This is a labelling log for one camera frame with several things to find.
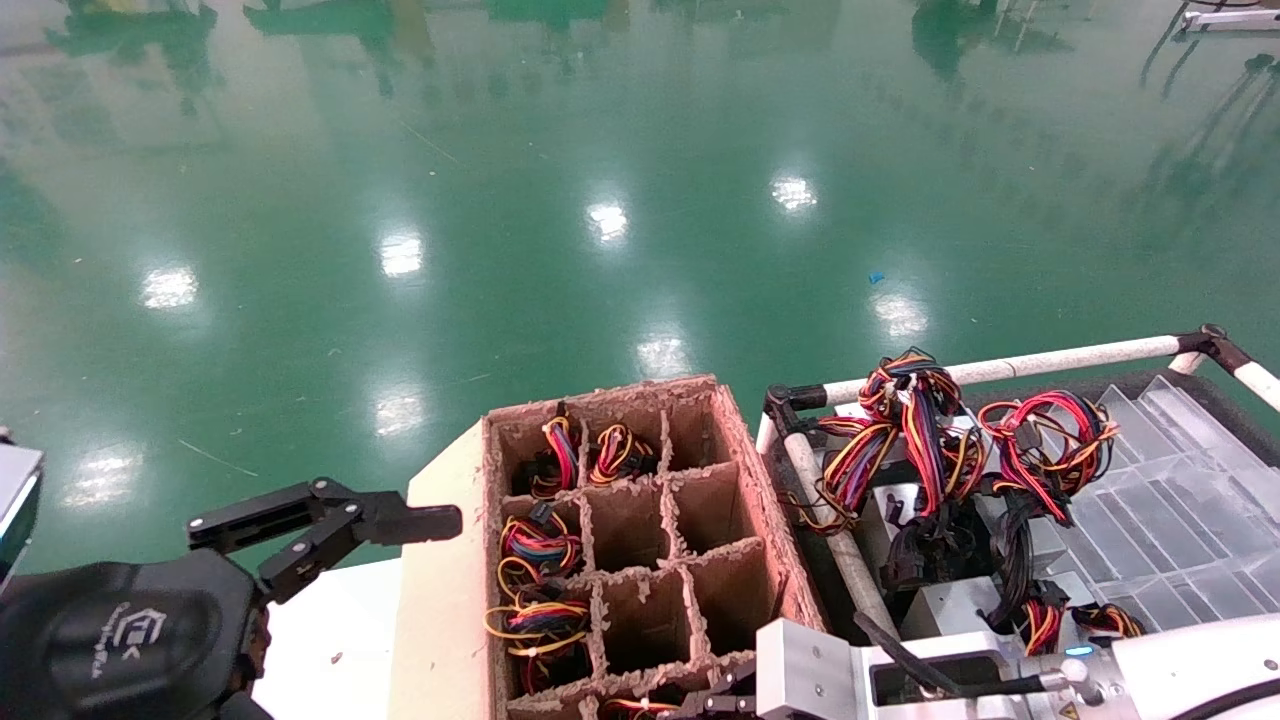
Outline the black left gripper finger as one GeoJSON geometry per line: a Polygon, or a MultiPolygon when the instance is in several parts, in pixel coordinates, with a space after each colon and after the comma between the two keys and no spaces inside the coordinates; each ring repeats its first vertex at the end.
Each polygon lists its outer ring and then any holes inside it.
{"type": "Polygon", "coordinates": [[[394,491],[357,492],[316,478],[192,518],[187,538],[191,550],[227,556],[291,536],[287,547],[259,565],[264,598],[284,603],[362,544],[449,541],[463,525],[456,505],[411,507],[394,491]]]}

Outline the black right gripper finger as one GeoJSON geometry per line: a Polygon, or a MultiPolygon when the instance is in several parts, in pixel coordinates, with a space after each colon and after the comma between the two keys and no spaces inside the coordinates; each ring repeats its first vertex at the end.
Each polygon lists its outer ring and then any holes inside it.
{"type": "Polygon", "coordinates": [[[753,691],[722,688],[690,694],[691,719],[755,719],[755,708],[753,691]]]}

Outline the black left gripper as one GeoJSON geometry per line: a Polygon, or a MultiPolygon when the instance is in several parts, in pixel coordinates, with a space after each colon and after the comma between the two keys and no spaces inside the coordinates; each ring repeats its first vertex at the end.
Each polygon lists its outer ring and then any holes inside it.
{"type": "Polygon", "coordinates": [[[93,562],[3,591],[5,719],[265,719],[259,583],[218,553],[93,562]]]}

